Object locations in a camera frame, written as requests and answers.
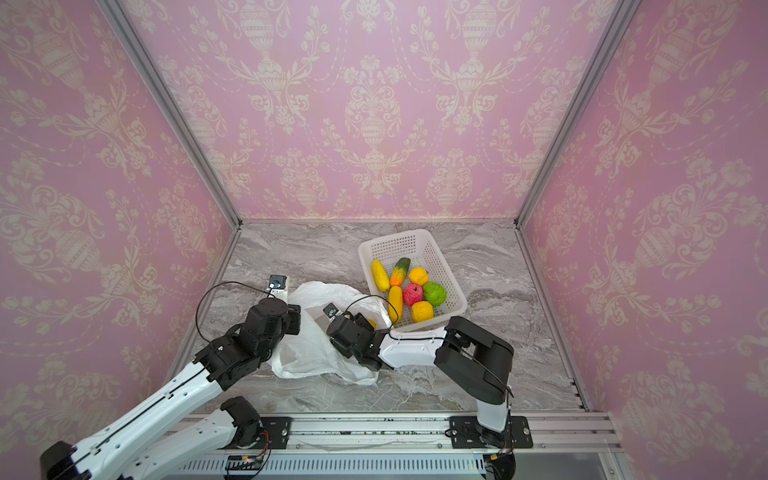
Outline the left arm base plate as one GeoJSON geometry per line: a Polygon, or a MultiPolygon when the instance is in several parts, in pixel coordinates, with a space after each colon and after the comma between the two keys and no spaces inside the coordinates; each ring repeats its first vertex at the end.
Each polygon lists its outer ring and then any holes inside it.
{"type": "Polygon", "coordinates": [[[291,434],[293,418],[289,416],[262,416],[256,448],[259,450],[285,450],[291,434]]]}

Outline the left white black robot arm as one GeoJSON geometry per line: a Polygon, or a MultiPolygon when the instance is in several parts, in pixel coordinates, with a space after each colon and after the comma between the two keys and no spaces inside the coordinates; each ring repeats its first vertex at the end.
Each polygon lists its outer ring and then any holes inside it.
{"type": "Polygon", "coordinates": [[[297,335],[301,307],[267,297],[244,322],[209,341],[166,385],[110,425],[75,444],[59,441],[40,455],[43,479],[125,479],[150,446],[187,414],[227,391],[269,360],[286,335],[297,335]]]}

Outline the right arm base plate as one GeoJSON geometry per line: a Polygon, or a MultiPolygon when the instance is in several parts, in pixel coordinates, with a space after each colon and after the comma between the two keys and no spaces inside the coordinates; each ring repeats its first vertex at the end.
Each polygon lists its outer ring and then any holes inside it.
{"type": "Polygon", "coordinates": [[[532,449],[534,442],[526,417],[508,415],[501,432],[479,424],[475,416],[451,416],[444,434],[454,449],[489,448],[496,450],[532,449]]]}

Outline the green fruit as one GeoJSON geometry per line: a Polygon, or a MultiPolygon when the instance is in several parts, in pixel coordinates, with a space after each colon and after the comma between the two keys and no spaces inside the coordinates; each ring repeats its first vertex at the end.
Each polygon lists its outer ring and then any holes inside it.
{"type": "Polygon", "coordinates": [[[422,286],[423,300],[428,302],[433,307],[441,306],[447,299],[447,293],[445,288],[436,283],[429,281],[422,286]]]}

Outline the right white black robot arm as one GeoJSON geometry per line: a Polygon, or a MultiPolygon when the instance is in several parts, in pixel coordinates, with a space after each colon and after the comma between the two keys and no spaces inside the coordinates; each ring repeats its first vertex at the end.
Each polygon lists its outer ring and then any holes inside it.
{"type": "Polygon", "coordinates": [[[372,370],[435,367],[475,399],[478,441],[502,451],[513,448],[508,385],[514,349],[500,337],[454,316],[429,331],[376,329],[360,314],[339,313],[326,333],[345,358],[372,370]]]}

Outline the yellow lemon fruit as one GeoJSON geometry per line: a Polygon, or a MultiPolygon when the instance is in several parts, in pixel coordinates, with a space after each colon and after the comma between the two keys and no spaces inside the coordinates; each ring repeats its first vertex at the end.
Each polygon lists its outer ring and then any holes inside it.
{"type": "Polygon", "coordinates": [[[424,286],[430,281],[429,274],[423,267],[416,267],[410,270],[408,279],[412,284],[424,286]]]}

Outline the red fruit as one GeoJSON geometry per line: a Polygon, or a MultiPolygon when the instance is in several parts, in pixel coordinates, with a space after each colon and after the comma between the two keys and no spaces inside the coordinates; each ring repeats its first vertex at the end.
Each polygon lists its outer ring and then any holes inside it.
{"type": "Polygon", "coordinates": [[[403,302],[406,306],[412,307],[424,299],[423,287],[419,284],[411,283],[403,288],[403,302]]]}

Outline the long yellow banana toy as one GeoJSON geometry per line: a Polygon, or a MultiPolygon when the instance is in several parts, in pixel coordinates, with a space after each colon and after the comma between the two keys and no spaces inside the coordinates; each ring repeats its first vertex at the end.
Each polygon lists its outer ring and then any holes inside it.
{"type": "Polygon", "coordinates": [[[388,292],[388,314],[390,321],[395,324],[403,316],[403,290],[400,286],[391,286],[388,292]]]}

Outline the white plastic bag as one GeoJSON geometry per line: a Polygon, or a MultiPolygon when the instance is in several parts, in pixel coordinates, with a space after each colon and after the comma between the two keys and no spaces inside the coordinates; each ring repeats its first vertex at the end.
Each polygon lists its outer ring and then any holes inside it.
{"type": "Polygon", "coordinates": [[[388,328],[391,321],[387,307],[373,297],[366,298],[351,286],[319,281],[305,282],[288,295],[291,304],[301,307],[301,327],[298,335],[286,335],[278,343],[268,364],[281,379],[302,379],[323,374],[335,374],[350,384],[369,386],[378,374],[344,358],[331,344],[326,329],[330,322],[323,308],[333,303],[339,309],[350,307],[361,313],[377,327],[388,328]]]}

